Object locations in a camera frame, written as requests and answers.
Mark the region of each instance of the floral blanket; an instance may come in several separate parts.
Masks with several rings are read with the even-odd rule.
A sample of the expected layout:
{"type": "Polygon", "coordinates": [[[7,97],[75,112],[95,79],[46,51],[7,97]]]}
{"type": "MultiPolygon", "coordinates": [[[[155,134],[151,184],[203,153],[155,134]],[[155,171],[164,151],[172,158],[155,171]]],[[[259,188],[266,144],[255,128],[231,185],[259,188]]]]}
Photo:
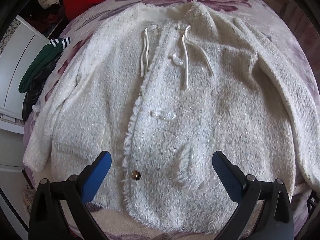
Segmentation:
{"type": "MultiPolygon", "coordinates": [[[[116,15],[137,2],[143,2],[158,6],[172,6],[179,3],[186,3],[193,0],[107,0],[84,12],[79,17],[69,23],[61,34],[61,37],[71,37],[70,45],[64,50],[55,70],[47,79],[43,92],[33,112],[25,124],[24,142],[28,143],[36,117],[51,95],[52,90],[58,83],[68,64],[74,55],[91,37],[103,20],[116,15]]],[[[288,71],[296,71],[302,78],[312,97],[317,109],[320,109],[320,96],[315,78],[310,65],[304,55],[298,41],[290,32],[281,18],[266,5],[262,0],[197,0],[216,11],[239,17],[245,22],[255,26],[256,29],[264,33],[292,63],[292,68],[288,71]]],[[[37,185],[41,178],[51,178],[51,163],[40,173],[28,171],[31,181],[37,185]]],[[[292,210],[294,213],[295,235],[304,224],[308,210],[306,200],[311,190],[302,178],[299,168],[296,169],[295,195],[292,198],[292,210]]],[[[90,207],[92,215],[100,225],[102,230],[110,239],[117,240],[140,240],[148,239],[159,235],[161,232],[152,228],[145,228],[125,214],[115,211],[99,210],[90,207]]],[[[74,221],[67,213],[71,228],[80,234],[74,221]]],[[[173,239],[212,239],[212,235],[200,235],[190,233],[171,232],[173,239]]]]}

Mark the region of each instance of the white furniture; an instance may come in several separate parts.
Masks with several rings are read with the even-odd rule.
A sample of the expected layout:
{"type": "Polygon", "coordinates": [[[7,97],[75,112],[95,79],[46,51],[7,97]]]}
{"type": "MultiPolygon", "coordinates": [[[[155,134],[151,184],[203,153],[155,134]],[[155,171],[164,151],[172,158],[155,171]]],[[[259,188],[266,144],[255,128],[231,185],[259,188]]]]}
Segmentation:
{"type": "Polygon", "coordinates": [[[25,97],[25,94],[18,92],[21,78],[39,51],[49,42],[21,17],[17,16],[17,19],[21,24],[0,56],[0,128],[14,132],[20,131],[12,125],[21,125],[19,120],[22,120],[25,97]]]}

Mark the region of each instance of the black cable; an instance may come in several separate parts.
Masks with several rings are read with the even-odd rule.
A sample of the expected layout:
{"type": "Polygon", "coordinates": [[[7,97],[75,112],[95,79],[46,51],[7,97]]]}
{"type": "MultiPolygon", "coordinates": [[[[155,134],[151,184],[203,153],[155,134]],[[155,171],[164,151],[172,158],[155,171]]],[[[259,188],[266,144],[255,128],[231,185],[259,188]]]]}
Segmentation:
{"type": "Polygon", "coordinates": [[[10,208],[10,210],[12,211],[12,213],[16,216],[16,218],[18,219],[18,221],[20,222],[20,224],[24,227],[24,229],[29,232],[29,228],[26,225],[26,223],[22,220],[22,218],[20,217],[20,215],[17,213],[17,211],[14,209],[14,207],[11,205],[9,199],[6,197],[6,195],[4,194],[4,192],[2,191],[1,187],[0,187],[0,195],[2,196],[2,198],[4,199],[4,201],[6,202],[6,204],[8,205],[8,207],[10,208]]]}

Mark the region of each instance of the button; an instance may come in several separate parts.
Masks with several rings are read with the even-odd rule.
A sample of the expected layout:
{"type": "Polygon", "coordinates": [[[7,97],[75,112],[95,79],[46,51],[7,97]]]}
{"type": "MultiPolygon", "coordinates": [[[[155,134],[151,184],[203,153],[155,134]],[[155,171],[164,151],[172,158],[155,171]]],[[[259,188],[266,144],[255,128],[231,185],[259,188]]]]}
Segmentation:
{"type": "Polygon", "coordinates": [[[135,179],[135,180],[139,180],[139,179],[141,179],[141,173],[138,172],[138,171],[133,171],[133,172],[131,173],[131,178],[132,178],[132,179],[135,179]]]}

